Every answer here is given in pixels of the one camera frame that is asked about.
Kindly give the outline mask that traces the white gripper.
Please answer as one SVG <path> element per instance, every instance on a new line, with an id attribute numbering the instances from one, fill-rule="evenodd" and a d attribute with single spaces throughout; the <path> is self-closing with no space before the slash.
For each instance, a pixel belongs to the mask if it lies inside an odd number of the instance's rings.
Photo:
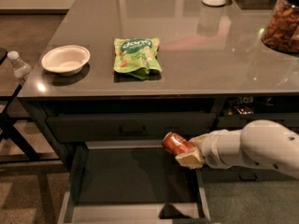
<path id="1" fill-rule="evenodd" d="M 229 165 L 221 159 L 218 151 L 218 141 L 221 136 L 226 133 L 227 130 L 219 130 L 191 138 L 189 142 L 195 147 L 189 149 L 185 153 L 177 155 L 177 162 L 183 167 L 195 169 L 202 168 L 205 160 L 205 164 L 210 168 L 228 169 Z"/>

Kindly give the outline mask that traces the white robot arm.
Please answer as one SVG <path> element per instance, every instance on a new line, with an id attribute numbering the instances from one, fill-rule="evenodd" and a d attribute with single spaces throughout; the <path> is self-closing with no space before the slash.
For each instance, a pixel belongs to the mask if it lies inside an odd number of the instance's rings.
<path id="1" fill-rule="evenodd" d="M 274 170 L 299 178 L 299 135 L 270 120 L 255 120 L 242 130 L 219 130 L 190 140 L 193 148 L 176 156 L 183 167 Z"/>

